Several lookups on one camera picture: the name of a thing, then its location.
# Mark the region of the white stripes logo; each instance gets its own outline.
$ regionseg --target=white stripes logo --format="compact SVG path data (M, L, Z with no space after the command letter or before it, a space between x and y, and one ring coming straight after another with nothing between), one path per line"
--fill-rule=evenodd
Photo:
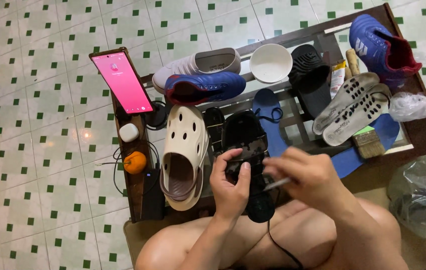
M356 46L354 47L354 50L358 53L359 56L366 55L366 52L368 51L368 48L363 44L363 42L360 41L359 38L356 38Z

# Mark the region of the knee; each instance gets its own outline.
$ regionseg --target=knee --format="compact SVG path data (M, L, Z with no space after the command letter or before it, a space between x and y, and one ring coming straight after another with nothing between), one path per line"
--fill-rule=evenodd
M376 220L396 248L401 250L400 226L390 211L365 199L358 198L358 201L363 209Z
M175 239L178 230L176 226L169 226L148 239L138 254L135 269L169 270L178 266L185 257L180 243Z

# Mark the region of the tiled floor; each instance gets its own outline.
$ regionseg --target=tiled floor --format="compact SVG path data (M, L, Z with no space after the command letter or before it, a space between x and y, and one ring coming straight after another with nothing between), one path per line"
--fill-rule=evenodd
M426 85L426 0L0 0L0 269L133 267L127 198L113 166L95 166L118 138L89 53L125 46L144 76L383 3ZM349 48L347 31L336 37ZM160 154L164 136L149 133Z

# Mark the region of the person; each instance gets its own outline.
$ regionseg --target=person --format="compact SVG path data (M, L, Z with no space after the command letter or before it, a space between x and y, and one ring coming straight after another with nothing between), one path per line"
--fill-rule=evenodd
M268 222L241 216L249 197L250 165L242 164L236 185L225 175L227 161L241 151L229 150L213 164L213 217L157 232L140 251L135 270L408 269L395 218L355 198L325 154L290 147L280 157L265 158L264 174L295 179L282 186L295 200L276 209L270 230Z

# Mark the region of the white bowl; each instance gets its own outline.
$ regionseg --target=white bowl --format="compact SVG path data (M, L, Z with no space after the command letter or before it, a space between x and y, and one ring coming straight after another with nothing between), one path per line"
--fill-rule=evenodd
M288 50L278 44L266 44L256 49L249 68L260 82L272 84L283 80L291 71L293 59Z

